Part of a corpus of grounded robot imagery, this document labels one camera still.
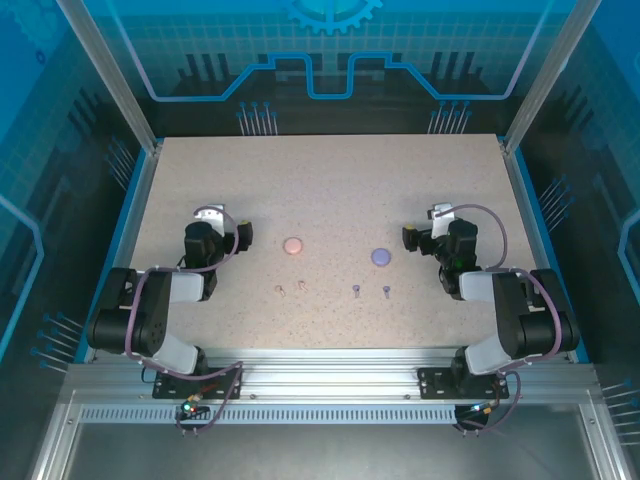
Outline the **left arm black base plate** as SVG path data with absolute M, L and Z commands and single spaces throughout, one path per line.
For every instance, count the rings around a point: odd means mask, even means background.
M 187 381 L 168 374 L 157 373 L 153 385 L 152 397 L 161 400 L 186 400 L 198 394 L 204 400 L 223 400 L 228 391 L 230 399 L 240 398 L 242 376 L 233 382 L 238 369 L 209 380 Z

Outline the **right aluminium frame post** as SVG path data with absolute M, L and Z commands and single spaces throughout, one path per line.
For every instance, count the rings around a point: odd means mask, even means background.
M 602 0 L 576 0 L 573 9 L 507 130 L 501 148 L 504 158 L 515 154 L 554 84 L 565 69 L 601 2 Z

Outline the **left small LED board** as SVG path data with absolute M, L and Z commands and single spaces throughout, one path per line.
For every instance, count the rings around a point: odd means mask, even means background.
M 180 421 L 190 420 L 205 413 L 208 408 L 200 406 L 202 395 L 199 393 L 190 395 L 179 408 L 177 419 Z

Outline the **aluminium mounting rail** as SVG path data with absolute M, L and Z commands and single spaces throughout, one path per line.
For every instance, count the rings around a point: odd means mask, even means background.
M 210 348 L 214 366 L 244 364 L 242 404 L 416 404 L 417 371 L 449 367 L 449 348 L 231 349 Z M 76 404 L 143 404 L 151 388 L 140 366 L 125 356 L 98 353 L 68 368 L 59 400 Z M 603 395 L 591 364 L 571 355 L 518 370 L 524 405 L 587 404 Z

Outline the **aluminium frame post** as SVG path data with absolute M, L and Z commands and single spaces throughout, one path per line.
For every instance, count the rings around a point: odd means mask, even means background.
M 154 155 L 158 143 L 151 126 L 84 2 L 82 0 L 56 0 L 56 3 L 136 140 L 147 154 Z
M 576 0 L 573 9 L 507 130 L 501 148 L 504 158 L 515 154 L 554 84 L 565 69 L 601 2 L 602 0 Z

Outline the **small led board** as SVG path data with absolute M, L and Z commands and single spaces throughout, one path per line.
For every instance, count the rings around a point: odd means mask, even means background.
M 459 423 L 470 421 L 485 425 L 495 406 L 496 404 L 494 402 L 457 405 L 455 407 L 455 418 Z
M 208 408 L 200 406 L 202 395 L 199 393 L 190 395 L 179 408 L 177 419 L 180 421 L 190 420 L 205 413 Z

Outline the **aluminium side rail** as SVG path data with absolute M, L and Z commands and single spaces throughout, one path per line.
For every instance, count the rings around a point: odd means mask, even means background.
M 550 268 L 557 274 L 567 299 L 569 310 L 576 317 L 552 245 L 550 233 L 543 217 L 542 207 L 538 199 L 539 195 L 534 189 L 524 156 L 520 149 L 517 149 L 514 153 L 504 152 L 503 160 L 531 248 L 534 265 L 537 269 Z
M 161 148 L 162 146 L 159 146 L 153 154 L 142 152 L 136 162 L 96 287 L 91 315 L 87 323 L 86 340 L 89 340 L 91 321 L 98 312 L 100 297 L 105 289 L 109 272 L 113 267 L 128 267 L 130 265 Z

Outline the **left aluminium side rail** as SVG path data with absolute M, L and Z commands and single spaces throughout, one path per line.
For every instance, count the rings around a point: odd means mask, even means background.
M 96 287 L 91 315 L 87 323 L 86 340 L 89 340 L 91 321 L 98 312 L 100 297 L 105 289 L 109 272 L 113 267 L 128 267 L 130 265 L 161 148 L 162 146 L 159 146 L 153 154 L 142 152 L 136 162 Z

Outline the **right aluminium side rail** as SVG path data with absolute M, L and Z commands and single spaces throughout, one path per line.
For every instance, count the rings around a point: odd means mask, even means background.
M 531 248 L 534 265 L 537 269 L 550 268 L 557 274 L 567 299 L 569 310 L 576 317 L 552 245 L 550 233 L 543 217 L 542 207 L 538 199 L 539 195 L 534 189 L 524 156 L 520 149 L 517 149 L 514 153 L 504 152 L 503 160 Z

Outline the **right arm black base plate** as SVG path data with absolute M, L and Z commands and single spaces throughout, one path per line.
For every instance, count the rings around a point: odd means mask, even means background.
M 455 373 L 451 368 L 420 368 L 418 388 L 422 400 L 505 400 L 506 381 L 495 374 Z

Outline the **grey metal base panel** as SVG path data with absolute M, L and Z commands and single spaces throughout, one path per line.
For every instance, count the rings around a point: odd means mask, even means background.
M 81 428 L 65 480 L 595 480 L 570 415 L 525 415 L 500 432 L 447 426 Z

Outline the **right small LED board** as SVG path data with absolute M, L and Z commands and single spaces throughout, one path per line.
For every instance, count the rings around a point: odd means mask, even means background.
M 496 404 L 494 402 L 457 405 L 455 407 L 455 418 L 459 423 L 470 421 L 485 425 L 495 406 Z

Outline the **left aluminium frame post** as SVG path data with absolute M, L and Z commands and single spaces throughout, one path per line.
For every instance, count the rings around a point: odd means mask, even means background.
M 147 154 L 154 155 L 158 143 L 151 126 L 84 2 L 82 0 L 56 0 L 56 3 L 136 140 Z

